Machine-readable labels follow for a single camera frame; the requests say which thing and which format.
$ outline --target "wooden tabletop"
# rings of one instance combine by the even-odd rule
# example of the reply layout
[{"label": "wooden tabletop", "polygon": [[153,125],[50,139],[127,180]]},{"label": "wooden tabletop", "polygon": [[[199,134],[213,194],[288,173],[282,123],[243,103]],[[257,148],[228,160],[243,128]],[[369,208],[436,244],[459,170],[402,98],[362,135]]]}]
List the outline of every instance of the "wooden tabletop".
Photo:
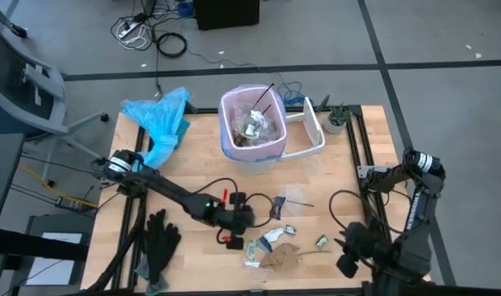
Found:
[{"label": "wooden tabletop", "polygon": [[[391,134],[382,106],[363,106],[364,120],[369,134],[371,150],[376,165],[393,166],[398,163],[392,144]],[[194,191],[217,178],[230,177],[237,182],[239,190],[247,194],[261,192],[269,197],[285,196],[293,201],[302,201],[315,207],[296,206],[287,203],[281,212],[281,221],[272,220],[260,229],[247,229],[245,242],[259,238],[271,229],[294,226],[295,236],[283,234],[273,247],[281,243],[293,243],[300,252],[317,250],[316,240],[325,234],[331,242],[324,250],[329,253],[314,253],[299,257],[299,266],[292,271],[269,272],[246,267],[244,251],[227,250],[216,242],[218,228],[210,228],[185,214],[182,208],[169,199],[150,192],[147,201],[148,213],[167,209],[167,221],[179,227],[183,239],[163,275],[169,283],[168,291],[220,291],[248,289],[324,289],[353,288],[370,280],[370,270],[360,265],[354,279],[347,279],[337,268],[336,261],[342,254],[332,238],[339,236],[340,227],[329,215],[328,201],[332,193],[340,189],[358,192],[355,166],[352,160],[346,132],[340,135],[326,134],[327,144],[317,155],[301,160],[277,163],[269,173],[254,177],[241,176],[234,163],[220,149],[219,120],[217,114],[185,115],[192,124],[169,161],[160,172],[169,180]],[[361,143],[359,129],[354,126],[357,142]],[[133,150],[138,126],[120,114],[111,146],[111,153],[117,149]],[[286,152],[303,150],[310,146],[302,123],[288,125]],[[360,157],[363,147],[359,145]],[[222,197],[224,189],[233,190],[231,183],[220,182],[209,187],[206,192]],[[107,201],[115,187],[102,191],[100,204]],[[404,192],[401,184],[397,190]],[[123,217],[125,198],[117,197],[103,207],[95,219],[95,227],[87,257],[86,269],[81,288],[95,282],[109,264],[117,250],[118,235]],[[260,197],[248,202],[257,216],[257,223],[265,221],[270,203]],[[335,198],[332,209],[344,224],[363,221],[360,201],[353,196],[342,195]],[[387,218],[391,226],[403,229],[409,202],[397,194],[391,195],[386,206]],[[264,252],[257,252],[260,260]],[[126,285],[131,251],[124,259],[123,286]],[[139,279],[137,292],[146,291],[146,282]]]}]

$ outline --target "plastic bag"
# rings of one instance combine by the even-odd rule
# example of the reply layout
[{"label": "plastic bag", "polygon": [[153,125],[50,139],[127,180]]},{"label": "plastic bag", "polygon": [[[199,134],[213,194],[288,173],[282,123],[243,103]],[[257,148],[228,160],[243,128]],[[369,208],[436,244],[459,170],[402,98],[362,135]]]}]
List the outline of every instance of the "plastic bag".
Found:
[{"label": "plastic bag", "polygon": [[172,154],[179,143],[179,126],[183,120],[184,107],[191,98],[190,92],[180,87],[155,101],[130,101],[121,103],[121,112],[146,129],[153,140],[153,149],[144,158],[144,164],[158,169]]},{"label": "plastic bag", "polygon": [[259,138],[248,139],[245,146],[234,144],[234,131],[243,131],[247,115],[268,86],[243,85],[223,95],[219,106],[221,148],[232,160],[260,162],[281,157],[286,145],[286,113],[280,96],[270,89],[253,109],[265,112],[267,128],[261,129]]}]

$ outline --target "gray floor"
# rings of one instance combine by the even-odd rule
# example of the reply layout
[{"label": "gray floor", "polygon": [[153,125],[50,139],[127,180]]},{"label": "gray floor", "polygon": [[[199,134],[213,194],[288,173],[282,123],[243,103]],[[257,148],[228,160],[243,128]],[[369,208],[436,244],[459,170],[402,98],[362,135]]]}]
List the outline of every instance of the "gray floor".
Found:
[{"label": "gray floor", "polygon": [[[501,0],[366,2],[386,62],[501,59]],[[8,9],[10,3],[0,0],[0,7]],[[116,19],[131,10],[131,0],[21,1],[12,20],[28,28],[30,38],[22,41],[5,34],[69,75],[154,71],[154,49],[122,49],[109,34]],[[160,28],[180,31],[182,24],[169,21]],[[192,51],[212,60],[228,58],[259,66],[376,63],[355,0],[270,0],[262,2],[259,25],[201,32],[195,21],[186,21],[183,33]],[[219,65],[189,54],[160,60],[160,70],[207,68]],[[285,81],[301,81],[303,92],[316,103],[330,95],[334,103],[383,105],[392,139],[398,153],[402,152],[379,71],[284,72],[282,76]],[[390,76],[415,148],[440,157],[448,171],[437,217],[457,284],[501,288],[501,67],[394,70]],[[166,91],[189,88],[198,107],[216,107],[222,94],[241,84],[280,83],[277,74],[165,77],[160,81]],[[122,100],[152,99],[155,92],[153,78],[68,82],[68,120],[96,110],[115,119]],[[96,123],[79,137],[107,154],[113,129],[113,123]],[[84,168],[91,161],[68,147],[55,159]],[[41,168],[30,161],[24,165]],[[94,183],[88,176],[65,169],[54,169],[53,175],[58,186],[72,195],[83,195]],[[16,174],[15,183],[39,190],[21,173]],[[90,200],[97,196],[93,191]],[[23,231],[29,215],[56,212],[63,211],[12,192],[0,227]],[[436,263],[432,277],[442,283]],[[7,291],[9,280],[10,273],[6,273],[0,294]],[[21,295],[60,292],[24,287]]]}]

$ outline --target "potted plant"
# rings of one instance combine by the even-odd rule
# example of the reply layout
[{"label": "potted plant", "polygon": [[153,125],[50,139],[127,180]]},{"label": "potted plant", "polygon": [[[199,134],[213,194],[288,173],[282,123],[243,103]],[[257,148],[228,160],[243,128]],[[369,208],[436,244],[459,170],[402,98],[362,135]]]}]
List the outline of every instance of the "potted plant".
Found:
[{"label": "potted plant", "polygon": [[339,106],[331,106],[331,112],[323,119],[322,126],[326,132],[338,134],[349,120],[350,111],[341,103]]}]

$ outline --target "chair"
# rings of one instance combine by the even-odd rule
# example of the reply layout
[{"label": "chair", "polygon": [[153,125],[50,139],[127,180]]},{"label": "chair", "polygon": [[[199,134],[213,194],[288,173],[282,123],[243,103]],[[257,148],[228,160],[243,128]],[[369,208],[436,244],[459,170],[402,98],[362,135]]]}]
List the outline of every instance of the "chair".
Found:
[{"label": "chair", "polygon": [[[106,113],[98,112],[73,124],[64,125],[66,94],[60,71],[33,58],[8,42],[0,33],[0,134],[23,133],[26,140],[50,136],[47,161],[59,142],[77,148],[97,159],[101,155],[73,140],[71,134],[97,119],[108,122]],[[48,181],[49,164],[42,179]]]}]

